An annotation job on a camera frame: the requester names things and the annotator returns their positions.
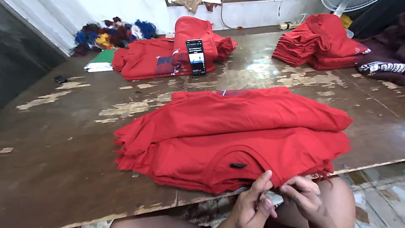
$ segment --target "video on phone screen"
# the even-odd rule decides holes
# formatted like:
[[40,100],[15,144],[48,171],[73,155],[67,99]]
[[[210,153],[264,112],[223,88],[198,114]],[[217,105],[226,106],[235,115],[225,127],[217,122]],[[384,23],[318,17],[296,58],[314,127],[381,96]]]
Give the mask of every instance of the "video on phone screen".
[[204,53],[190,54],[189,57],[191,63],[204,62]]

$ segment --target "worn table surface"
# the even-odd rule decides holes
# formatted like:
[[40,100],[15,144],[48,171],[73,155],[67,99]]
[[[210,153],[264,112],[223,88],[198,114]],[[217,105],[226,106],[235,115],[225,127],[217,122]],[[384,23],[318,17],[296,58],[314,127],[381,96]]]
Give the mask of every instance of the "worn table surface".
[[[215,198],[155,184],[116,169],[113,131],[179,90],[288,86],[355,118],[352,151],[334,162],[347,172],[405,158],[405,90],[354,69],[315,71],[271,58],[281,34],[234,36],[237,49],[207,77],[127,82],[117,72],[88,73],[93,58],[70,58],[0,112],[0,220],[4,227],[73,227]],[[53,77],[70,77],[56,84]]]

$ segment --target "stack of red t-shirts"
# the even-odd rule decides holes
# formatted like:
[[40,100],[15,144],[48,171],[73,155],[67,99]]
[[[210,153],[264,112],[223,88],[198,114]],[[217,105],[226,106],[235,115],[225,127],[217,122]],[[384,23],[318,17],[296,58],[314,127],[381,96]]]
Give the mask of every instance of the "stack of red t-shirts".
[[294,67],[309,63],[317,70],[326,70],[354,67],[369,52],[366,46],[347,37],[338,16],[317,14],[283,34],[273,57]]
[[274,186],[333,172],[350,150],[346,112],[286,87],[175,92],[172,101],[117,130],[118,169],[211,193],[236,190],[272,170]]
[[238,43],[212,32],[212,24],[194,17],[181,17],[174,38],[139,40],[114,53],[112,65],[126,80],[191,74],[185,41],[202,39],[206,72],[215,70],[214,61],[224,61]]

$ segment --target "fan stand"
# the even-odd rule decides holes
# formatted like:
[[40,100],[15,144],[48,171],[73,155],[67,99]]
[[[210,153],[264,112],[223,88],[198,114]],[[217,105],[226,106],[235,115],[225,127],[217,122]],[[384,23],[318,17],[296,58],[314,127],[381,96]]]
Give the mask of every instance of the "fan stand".
[[336,11],[333,13],[333,15],[336,15],[338,17],[341,17],[343,12],[345,11],[347,5],[349,4],[350,0],[343,0],[339,6],[337,7]]

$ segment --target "smartphone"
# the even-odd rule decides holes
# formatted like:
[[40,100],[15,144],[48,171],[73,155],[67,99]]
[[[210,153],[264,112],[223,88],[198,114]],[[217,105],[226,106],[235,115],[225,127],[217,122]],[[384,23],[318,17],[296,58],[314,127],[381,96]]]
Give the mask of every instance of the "smartphone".
[[187,40],[185,41],[185,45],[187,47],[188,57],[190,58],[193,77],[206,75],[203,41],[201,39]]

